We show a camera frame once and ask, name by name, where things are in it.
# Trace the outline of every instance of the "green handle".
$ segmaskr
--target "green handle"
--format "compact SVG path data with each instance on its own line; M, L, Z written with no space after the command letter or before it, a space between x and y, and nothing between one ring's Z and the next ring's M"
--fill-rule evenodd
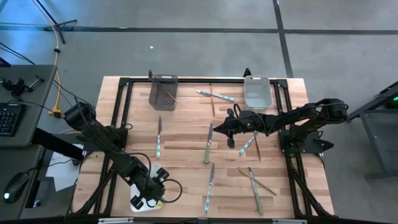
M209 163L209 157L210 157L210 144L207 144L205 152L205 160L203 161L205 164Z
M260 198L259 198L258 194L254 194L254 196L256 197L256 203L257 203L257 208L259 209L259 214L263 215L264 210L262 209Z

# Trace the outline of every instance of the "plastic tray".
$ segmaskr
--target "plastic tray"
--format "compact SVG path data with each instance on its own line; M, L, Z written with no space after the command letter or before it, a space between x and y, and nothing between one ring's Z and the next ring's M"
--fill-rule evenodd
M244 101L252 110L262 110L272 105L271 86L265 76L246 76L244 78Z
M149 104L155 110L173 111L175 102L170 95L176 99L177 86L178 76L176 75L154 75L149 94Z

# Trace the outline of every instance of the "keyboard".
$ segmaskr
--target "keyboard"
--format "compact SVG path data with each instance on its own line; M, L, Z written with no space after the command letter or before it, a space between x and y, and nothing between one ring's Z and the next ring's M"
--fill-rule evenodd
M17 132L26 105L0 103L0 136L13 137Z

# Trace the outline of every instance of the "table knife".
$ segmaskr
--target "table knife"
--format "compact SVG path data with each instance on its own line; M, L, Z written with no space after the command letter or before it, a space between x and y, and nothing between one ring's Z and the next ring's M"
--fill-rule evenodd
M159 116L159 123L157 128L157 148L156 148L156 158L160 158L160 133L162 132L162 117Z
M219 95L219 94L215 94L215 93L208 93L208 92L199 91L199 90L197 90L197 93L200 93L200 94L205 95L205 96L215 96L215 97L218 97L218 98L222 98L222 99L226 99L226 100L230 100L232 102L235 102L235 98L232 98L232 97L229 97L229 96L223 96L223 95Z
M210 182L209 182L209 189L207 190L207 198L206 198L206 207L205 207L205 213L209 213L209 206L210 206L210 192L211 192L211 186L213 185L214 182L214 163L211 167L211 174L210 174Z
M246 144L242 147L242 149L239 151L239 155L240 155L240 156L242 156L242 154L243 154L244 152L246 152L246 149L250 146L251 142L253 142L253 140L254 140L254 138L256 137L257 134L258 134L258 132L255 131L254 134L253 134L253 137L251 137L251 138L249 139L248 143L246 143Z
M249 174L250 174L250 181L251 181L251 187L253 188L253 193L254 193L254 197L256 198L256 203L257 203L257 208L259 210L259 214L263 215L264 214L264 210L262 209L262 205L261 205L261 200L259 197L259 193L257 191L257 184L256 181L253 180L254 176L253 173L249 167Z
M209 163L210 144L211 144L212 139L213 139L213 124L210 123L209 136L207 137L207 145L206 145L206 151L205 151L205 160L203 161L205 164Z

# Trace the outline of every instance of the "white paper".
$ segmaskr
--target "white paper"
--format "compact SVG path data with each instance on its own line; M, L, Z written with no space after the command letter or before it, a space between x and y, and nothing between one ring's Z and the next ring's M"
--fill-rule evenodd
M74 144L74 146L83 149L83 145ZM53 153L50 165L58 162L66 162L70 160L69 157L63 156L59 153ZM46 177L53 177L55 184L55 191L65 189L72 186L79 177L80 165L74 166L72 161L64 164L55 164L47 169Z

